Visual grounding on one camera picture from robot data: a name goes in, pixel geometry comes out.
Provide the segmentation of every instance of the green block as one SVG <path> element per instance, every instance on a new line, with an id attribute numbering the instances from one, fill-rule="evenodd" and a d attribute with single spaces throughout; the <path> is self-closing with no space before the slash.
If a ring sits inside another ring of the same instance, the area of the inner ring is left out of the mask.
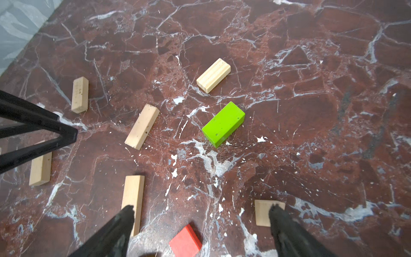
<path id="1" fill-rule="evenodd" d="M 201 130 L 217 148 L 244 122 L 244 117 L 245 113 L 233 102 L 229 102 Z"/>

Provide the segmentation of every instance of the light wood block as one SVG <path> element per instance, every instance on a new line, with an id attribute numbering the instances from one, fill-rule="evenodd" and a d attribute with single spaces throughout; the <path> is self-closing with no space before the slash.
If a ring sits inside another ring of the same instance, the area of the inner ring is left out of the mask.
<path id="1" fill-rule="evenodd" d="M 50 181 L 52 152 L 31 161 L 29 185 L 43 185 Z"/>
<path id="2" fill-rule="evenodd" d="M 146 104 L 124 143 L 140 150 L 159 113 L 159 109 Z"/>
<path id="3" fill-rule="evenodd" d="M 208 94 L 230 71 L 231 66 L 219 58 L 197 79 L 197 85 Z"/>
<path id="4" fill-rule="evenodd" d="M 88 80 L 85 77 L 73 81 L 72 111 L 81 113 L 88 109 Z"/>
<path id="5" fill-rule="evenodd" d="M 133 205 L 134 225 L 131 236 L 140 232 L 141 205 L 143 203 L 144 176 L 126 176 L 124 182 L 123 201 L 121 209 L 127 205 Z"/>
<path id="6" fill-rule="evenodd" d="M 270 217 L 268 212 L 271 206 L 277 205 L 281 209 L 285 209 L 285 203 L 281 201 L 271 201 L 271 200 L 254 200 L 255 209 L 256 209 L 256 224 L 257 226 L 271 227 Z"/>

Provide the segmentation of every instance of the toy block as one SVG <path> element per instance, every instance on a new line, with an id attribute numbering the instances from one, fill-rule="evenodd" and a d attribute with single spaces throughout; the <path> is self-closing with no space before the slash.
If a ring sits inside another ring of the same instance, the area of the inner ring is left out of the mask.
<path id="1" fill-rule="evenodd" d="M 254 200 L 254 204 L 257 226 L 271 227 L 270 217 L 268 216 L 271 206 L 278 205 L 281 209 L 285 209 L 285 203 L 281 201 Z"/>
<path id="2" fill-rule="evenodd" d="M 85 77 L 73 81 L 72 111 L 81 113 L 88 109 L 88 80 Z"/>
<path id="3" fill-rule="evenodd" d="M 170 242 L 169 245 L 175 257 L 193 257 L 201 249 L 202 244 L 190 224 L 185 226 Z"/>
<path id="4" fill-rule="evenodd" d="M 197 85 L 207 94 L 231 71 L 231 66 L 218 58 L 198 79 Z"/>
<path id="5" fill-rule="evenodd" d="M 123 200 L 121 209 L 132 205 L 134 210 L 134 224 L 131 236 L 140 232 L 141 205 L 143 204 L 144 176 L 126 176 L 124 182 Z"/>
<path id="6" fill-rule="evenodd" d="M 159 109 L 146 104 L 124 143 L 140 150 L 159 113 Z"/>
<path id="7" fill-rule="evenodd" d="M 39 156 L 31 161 L 28 185 L 43 185 L 50 181 L 52 152 Z"/>
<path id="8" fill-rule="evenodd" d="M 229 102 L 201 130 L 217 148 L 244 122 L 244 117 L 245 113 L 233 102 Z"/>

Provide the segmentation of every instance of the red block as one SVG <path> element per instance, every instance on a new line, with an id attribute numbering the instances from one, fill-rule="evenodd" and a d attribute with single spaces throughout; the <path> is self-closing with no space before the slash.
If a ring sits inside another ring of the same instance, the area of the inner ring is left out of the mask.
<path id="1" fill-rule="evenodd" d="M 185 226 L 170 242 L 175 257 L 193 257 L 201 249 L 202 244 L 190 224 Z"/>

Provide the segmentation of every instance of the marble tabletop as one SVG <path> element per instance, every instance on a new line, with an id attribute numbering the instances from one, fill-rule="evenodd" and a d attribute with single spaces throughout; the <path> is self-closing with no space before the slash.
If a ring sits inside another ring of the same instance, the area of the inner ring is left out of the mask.
<path id="1" fill-rule="evenodd" d="M 410 31 L 409 0 L 64 0 L 0 89 L 79 135 L 49 183 L 28 186 L 30 162 L 0 176 L 0 254 L 71 253 L 120 210 L 125 176 L 144 175 L 128 256 L 173 256 L 187 224 L 198 256 L 276 256 L 256 199 L 285 202 L 338 256 L 410 256 Z M 231 72 L 206 94 L 196 78 L 218 58 Z M 230 101 L 246 118 L 215 149 L 201 128 Z M 124 141 L 147 103 L 160 114 L 136 150 Z"/>

